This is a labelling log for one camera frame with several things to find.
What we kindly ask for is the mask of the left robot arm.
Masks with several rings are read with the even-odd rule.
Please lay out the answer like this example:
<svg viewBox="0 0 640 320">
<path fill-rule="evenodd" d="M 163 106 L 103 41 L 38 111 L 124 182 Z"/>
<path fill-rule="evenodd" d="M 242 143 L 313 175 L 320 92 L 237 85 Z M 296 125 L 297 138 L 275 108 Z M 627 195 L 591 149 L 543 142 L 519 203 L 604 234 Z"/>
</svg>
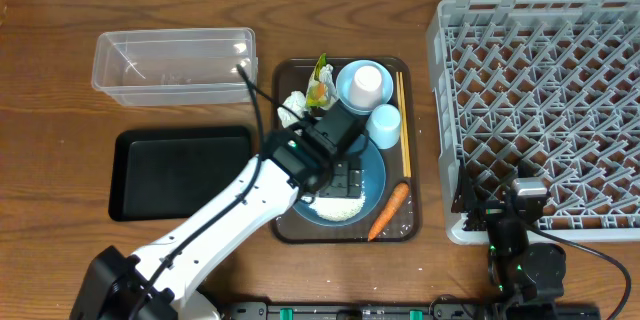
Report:
<svg viewBox="0 0 640 320">
<path fill-rule="evenodd" d="M 124 256 L 113 246 L 90 263 L 73 319 L 216 319 L 196 290 L 209 273 L 304 193 L 326 186 L 362 138 L 364 122 L 343 105 L 263 137 L 260 152 L 222 192 L 177 228 Z"/>
</svg>

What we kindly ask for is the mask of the white rice pile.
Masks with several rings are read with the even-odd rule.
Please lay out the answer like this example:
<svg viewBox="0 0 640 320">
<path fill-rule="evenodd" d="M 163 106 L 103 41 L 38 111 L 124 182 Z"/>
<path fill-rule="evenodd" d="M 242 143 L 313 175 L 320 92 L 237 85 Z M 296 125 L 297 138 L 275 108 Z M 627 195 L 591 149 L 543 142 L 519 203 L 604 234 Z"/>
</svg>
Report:
<svg viewBox="0 0 640 320">
<path fill-rule="evenodd" d="M 356 216 L 363 208 L 366 198 L 316 198 L 309 207 L 316 214 L 331 222 L 342 222 Z"/>
</svg>

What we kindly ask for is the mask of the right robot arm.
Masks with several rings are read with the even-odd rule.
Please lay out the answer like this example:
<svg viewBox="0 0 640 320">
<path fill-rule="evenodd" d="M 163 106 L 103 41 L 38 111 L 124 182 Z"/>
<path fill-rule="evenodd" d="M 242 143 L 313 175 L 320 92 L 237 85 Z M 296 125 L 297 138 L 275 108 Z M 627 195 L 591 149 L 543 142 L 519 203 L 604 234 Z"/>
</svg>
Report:
<svg viewBox="0 0 640 320">
<path fill-rule="evenodd" d="M 496 319 L 561 317 L 555 300 L 564 294 L 566 253 L 554 244 L 532 244 L 527 230 L 542 217 L 548 195 L 544 182 L 520 166 L 500 199 L 481 200 L 459 167 L 451 211 L 467 214 L 465 229 L 487 232 L 489 278 L 501 291 L 493 304 Z"/>
</svg>

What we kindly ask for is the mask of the large blue plate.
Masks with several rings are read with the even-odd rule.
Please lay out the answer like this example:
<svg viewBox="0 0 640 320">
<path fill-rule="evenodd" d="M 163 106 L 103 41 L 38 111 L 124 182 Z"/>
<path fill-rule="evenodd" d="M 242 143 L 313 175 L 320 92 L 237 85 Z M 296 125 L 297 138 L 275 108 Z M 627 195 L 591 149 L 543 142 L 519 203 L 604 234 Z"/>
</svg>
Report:
<svg viewBox="0 0 640 320">
<path fill-rule="evenodd" d="M 360 180 L 360 184 L 362 185 L 361 196 L 366 198 L 362 210 L 356 216 L 346 221 L 331 222 L 324 220 L 309 207 L 309 205 L 319 197 L 305 193 L 293 206 L 293 209 L 299 215 L 316 225 L 338 227 L 351 225 L 362 220 L 375 208 L 382 197 L 386 184 L 386 168 L 382 155 L 376 145 L 363 135 L 360 136 L 349 150 L 354 152 L 361 149 L 365 140 L 369 142 L 369 145 L 360 156 L 362 168 L 362 177 Z"/>
</svg>

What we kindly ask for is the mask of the orange carrot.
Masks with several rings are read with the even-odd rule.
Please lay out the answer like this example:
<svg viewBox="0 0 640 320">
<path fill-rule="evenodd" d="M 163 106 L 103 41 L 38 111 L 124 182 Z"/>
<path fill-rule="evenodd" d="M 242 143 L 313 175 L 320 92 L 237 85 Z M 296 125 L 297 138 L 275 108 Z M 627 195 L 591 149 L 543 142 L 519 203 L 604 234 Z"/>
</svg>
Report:
<svg viewBox="0 0 640 320">
<path fill-rule="evenodd" d="M 391 193 L 384 209 L 374 221 L 368 233 L 368 240 L 373 241 L 391 221 L 396 212 L 400 209 L 410 192 L 409 185 L 405 182 L 399 183 Z"/>
</svg>

